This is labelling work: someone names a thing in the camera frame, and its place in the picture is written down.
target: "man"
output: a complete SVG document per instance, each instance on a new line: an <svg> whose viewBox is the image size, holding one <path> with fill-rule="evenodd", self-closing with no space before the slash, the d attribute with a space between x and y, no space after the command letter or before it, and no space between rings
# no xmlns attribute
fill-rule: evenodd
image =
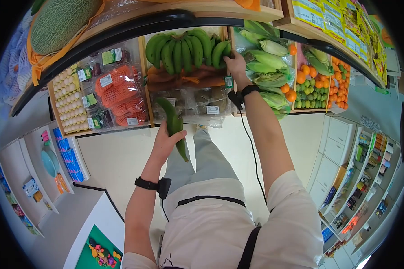
<svg viewBox="0 0 404 269"><path fill-rule="evenodd" d="M138 179L151 186L158 183L167 160L165 178L172 183L162 203L168 219L162 253L156 265L149 238L156 190L136 186L126 209L123 268L318 267L323 237L317 209L295 172L274 112L257 90L249 90L254 86L247 87L252 83L245 74L246 63L240 54L233 54L235 59L224 60L245 96L262 166L268 222L262 228L255 226L241 182L205 129L194 135L195 173L175 147L187 132L168 137L163 122Z"/></svg>

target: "store aisle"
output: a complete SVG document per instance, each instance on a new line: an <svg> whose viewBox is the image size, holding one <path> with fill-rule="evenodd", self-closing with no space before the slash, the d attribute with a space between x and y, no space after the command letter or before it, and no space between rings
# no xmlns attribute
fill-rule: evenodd
<svg viewBox="0 0 404 269"><path fill-rule="evenodd" d="M246 117L243 118L250 131ZM280 121L287 147L295 169L304 187L310 178L320 143L323 114L289 115ZM195 165L193 134L195 126L185 124L190 159ZM90 171L91 178L83 185L105 188L119 212L124 216L127 203L134 190L134 181L139 177L151 152L158 128L118 132L78 139L81 152ZM268 211L255 175L255 163L250 141L242 127L240 117L228 116L222 129L209 128L212 141L231 163L244 186L248 208L256 222L264 223ZM259 178L262 172L258 163ZM166 171L162 167L161 176ZM156 203L152 229L163 229L159 203Z"/></svg>

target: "black curved rail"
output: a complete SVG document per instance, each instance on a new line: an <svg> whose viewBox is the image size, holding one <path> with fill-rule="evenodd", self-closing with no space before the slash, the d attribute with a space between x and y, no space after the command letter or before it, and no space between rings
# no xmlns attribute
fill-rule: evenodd
<svg viewBox="0 0 404 269"><path fill-rule="evenodd" d="M242 19L231 18L196 18L194 14L188 10L175 9L159 13L151 13L115 25L85 40L75 48L68 51L64 57L43 70L42 77L39 80L39 85L34 86L31 84L25 90L15 104L11 116L14 117L18 115L33 96L60 72L104 47L159 31L196 26L242 27L244 26L244 21Z"/></svg>
<svg viewBox="0 0 404 269"><path fill-rule="evenodd" d="M378 87L385 88L383 85L380 84L379 81L377 81L374 78L374 75L372 73L368 72L366 69L361 68L361 65L357 61L349 58L344 52L340 51L335 46L333 46L332 44L330 44L326 41L317 40L317 39L307 39L300 35L292 34L290 32L286 32L283 30L280 30L280 37L289 39L292 41L296 41L301 44L306 44L308 46L312 46L313 48L326 52L326 53L342 60L343 62L349 64L351 67L355 68L359 73L366 76L369 80L371 80Z"/></svg>

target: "bag strap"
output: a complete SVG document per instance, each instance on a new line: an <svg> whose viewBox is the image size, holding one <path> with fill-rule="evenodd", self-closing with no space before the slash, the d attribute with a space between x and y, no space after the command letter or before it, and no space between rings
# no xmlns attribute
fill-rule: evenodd
<svg viewBox="0 0 404 269"><path fill-rule="evenodd" d="M255 250L257 235L259 234L260 228L256 227L250 233L248 237L244 251L242 252L241 260L238 264L238 269L248 269L250 268L250 263L252 262L253 251Z"/></svg>

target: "melon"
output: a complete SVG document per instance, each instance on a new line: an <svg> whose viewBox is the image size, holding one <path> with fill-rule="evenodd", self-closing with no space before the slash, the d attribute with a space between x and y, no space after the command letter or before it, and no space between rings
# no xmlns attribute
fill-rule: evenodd
<svg viewBox="0 0 404 269"><path fill-rule="evenodd" d="M31 29L30 42L38 54L64 47L100 8L102 0L48 0Z"/></svg>

